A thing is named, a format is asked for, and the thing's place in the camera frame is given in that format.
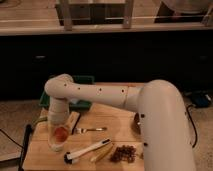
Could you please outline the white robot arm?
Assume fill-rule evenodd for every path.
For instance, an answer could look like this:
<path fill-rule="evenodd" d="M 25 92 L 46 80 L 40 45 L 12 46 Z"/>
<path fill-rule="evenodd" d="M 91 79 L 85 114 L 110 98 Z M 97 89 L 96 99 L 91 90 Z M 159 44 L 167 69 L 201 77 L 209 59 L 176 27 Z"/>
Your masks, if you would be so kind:
<path fill-rule="evenodd" d="M 100 103 L 137 113 L 142 132 L 144 171 L 196 171 L 187 110 L 179 90 L 165 80 L 142 87 L 78 84 L 68 74 L 49 79 L 48 120 L 63 124 L 71 99 Z"/>

